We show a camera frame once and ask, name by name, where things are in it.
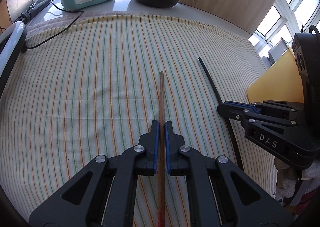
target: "window frame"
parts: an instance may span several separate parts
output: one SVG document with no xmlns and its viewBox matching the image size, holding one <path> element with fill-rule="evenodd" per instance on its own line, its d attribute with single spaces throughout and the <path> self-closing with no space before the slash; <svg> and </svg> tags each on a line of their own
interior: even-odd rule
<svg viewBox="0 0 320 227">
<path fill-rule="evenodd" d="M 274 39 L 274 37 L 275 37 L 276 35 L 277 35 L 277 34 L 275 34 L 275 35 L 272 37 L 272 39 L 270 39 L 270 42 L 271 42 L 272 44 L 274 44 L 274 43 L 272 42 L 272 40 Z"/>
<path fill-rule="evenodd" d="M 278 9 L 275 7 L 275 9 L 276 9 L 276 11 L 278 12 L 278 14 L 279 14 L 279 18 L 278 18 L 278 20 L 274 23 L 274 25 L 267 31 L 267 33 L 264 35 L 265 37 L 267 37 L 267 34 L 270 32 L 270 31 L 272 31 L 272 29 L 274 29 L 274 26 L 280 21 L 280 19 L 281 19 L 281 14 L 279 13 L 279 11 L 278 11 Z"/>
<path fill-rule="evenodd" d="M 266 45 L 274 47 L 275 44 L 271 42 L 273 37 L 283 28 L 287 26 L 289 33 L 292 38 L 295 33 L 299 33 L 300 29 L 298 26 L 297 19 L 294 15 L 296 9 L 300 6 L 303 0 L 291 0 L 288 4 L 287 0 L 276 0 L 274 7 L 280 14 L 279 20 L 272 26 L 272 28 L 264 36 L 258 30 L 254 32 L 254 36 L 257 37 L 260 41 L 254 46 L 256 51 L 259 53 L 263 50 Z M 307 24 L 303 28 L 303 32 L 308 32 L 309 26 L 318 24 L 320 22 L 320 3 L 318 4 L 316 10 L 308 20 Z"/>
</svg>

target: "striped cloth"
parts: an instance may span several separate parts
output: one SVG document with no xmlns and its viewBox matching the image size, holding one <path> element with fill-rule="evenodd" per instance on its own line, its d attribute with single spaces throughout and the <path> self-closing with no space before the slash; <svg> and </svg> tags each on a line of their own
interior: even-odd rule
<svg viewBox="0 0 320 227">
<path fill-rule="evenodd" d="M 64 27 L 32 36 L 33 46 Z M 165 119 L 203 155 L 235 160 L 225 123 L 198 62 L 221 98 L 248 102 L 265 67 L 246 39 L 208 24 L 155 15 L 79 21 L 20 54 L 0 100 L 0 183 L 19 213 L 31 212 L 98 154 L 138 143 L 158 119 L 160 71 Z M 245 172 L 275 191 L 273 156 L 232 122 Z M 134 226 L 156 226 L 156 176 L 139 177 Z M 190 226 L 184 177 L 166 178 L 166 226 Z"/>
</svg>

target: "black cable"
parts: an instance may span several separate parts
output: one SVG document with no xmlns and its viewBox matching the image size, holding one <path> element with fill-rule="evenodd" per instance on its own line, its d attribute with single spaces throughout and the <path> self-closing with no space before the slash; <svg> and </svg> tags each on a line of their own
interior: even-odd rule
<svg viewBox="0 0 320 227">
<path fill-rule="evenodd" d="M 207 67 L 205 67 L 202 59 L 199 57 L 199 61 L 200 61 L 200 64 L 205 72 L 205 74 L 207 75 L 207 78 L 211 84 L 211 87 L 214 91 L 214 94 L 218 100 L 218 103 L 221 104 L 222 103 L 222 99 L 220 97 L 220 94 L 217 90 L 217 87 L 215 86 L 208 70 L 207 70 Z M 231 122 L 228 118 L 224 118 L 225 122 L 226 122 L 226 126 L 227 126 L 227 129 L 228 129 L 228 132 L 229 132 L 229 136 L 230 136 L 230 140 L 231 140 L 231 143 L 232 143 L 232 146 L 233 146 L 233 151 L 235 153 L 235 156 L 236 156 L 236 161 L 237 161 L 237 165 L 238 167 L 243 171 L 243 164 L 242 164 L 242 159 L 241 159 L 241 155 L 240 155 L 240 150 L 239 150 L 239 147 L 238 147 L 238 143 L 237 143 L 237 140 L 236 140 L 236 136 L 235 136 L 235 133 L 233 132 L 233 128 L 232 128 L 232 125 L 231 125 Z"/>
<path fill-rule="evenodd" d="M 37 44 L 37 45 L 35 45 L 35 46 L 31 46 L 31 47 L 27 47 L 27 46 L 26 46 L 25 49 L 34 49 L 34 48 L 36 48 L 36 47 L 38 47 L 38 46 L 46 43 L 47 41 L 51 40 L 52 38 L 58 36 L 59 34 L 63 33 L 63 32 L 66 31 L 68 28 L 70 28 L 70 27 L 78 20 L 78 18 L 84 13 L 84 12 L 81 11 L 81 10 L 80 10 L 80 11 L 68 11 L 68 10 L 63 10 L 63 9 L 61 9 L 61 8 L 58 8 L 58 7 L 57 7 L 54 3 L 52 3 L 52 2 L 50 2 L 50 4 L 53 4 L 57 9 L 59 9 L 59 10 L 61 10 L 61 11 L 63 11 L 63 12 L 67 12 L 67 13 L 80 13 L 80 14 L 76 17 L 76 19 L 75 19 L 70 25 L 68 25 L 65 29 L 63 29 L 63 30 L 60 31 L 59 33 L 57 33 L 57 34 L 49 37 L 48 39 L 44 40 L 43 42 L 41 42 L 40 44 Z"/>
<path fill-rule="evenodd" d="M 309 27 L 309 33 L 312 34 L 313 31 L 315 31 L 315 33 L 316 33 L 318 43 L 320 43 L 320 32 L 319 32 L 318 28 L 316 28 L 316 26 L 312 24 Z"/>
</svg>

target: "yellow cutting board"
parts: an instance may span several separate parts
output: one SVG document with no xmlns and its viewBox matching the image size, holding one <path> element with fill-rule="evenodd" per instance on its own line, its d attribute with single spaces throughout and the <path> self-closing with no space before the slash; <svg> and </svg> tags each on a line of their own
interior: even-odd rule
<svg viewBox="0 0 320 227">
<path fill-rule="evenodd" d="M 286 52 L 247 90 L 250 103 L 264 100 L 301 102 L 302 81 L 291 49 Z"/>
</svg>

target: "metal pivot screw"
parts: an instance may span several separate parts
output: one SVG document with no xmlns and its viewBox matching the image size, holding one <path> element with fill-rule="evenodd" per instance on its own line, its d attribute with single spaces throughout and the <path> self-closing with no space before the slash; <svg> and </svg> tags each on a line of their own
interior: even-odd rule
<svg viewBox="0 0 320 227">
<path fill-rule="evenodd" d="M 143 147 L 142 145 L 136 145 L 136 146 L 134 147 L 134 150 L 135 150 L 136 152 L 142 152 L 142 151 L 144 150 L 144 147 Z"/>
<path fill-rule="evenodd" d="M 226 162 L 228 162 L 228 158 L 225 156 L 219 156 L 218 161 L 222 164 L 225 164 Z"/>
<path fill-rule="evenodd" d="M 96 162 L 102 163 L 106 160 L 106 157 L 104 155 L 98 155 L 96 156 Z"/>
<path fill-rule="evenodd" d="M 180 147 L 180 150 L 182 152 L 189 152 L 190 151 L 190 147 L 189 146 L 186 146 L 186 145 L 183 145 Z"/>
</svg>

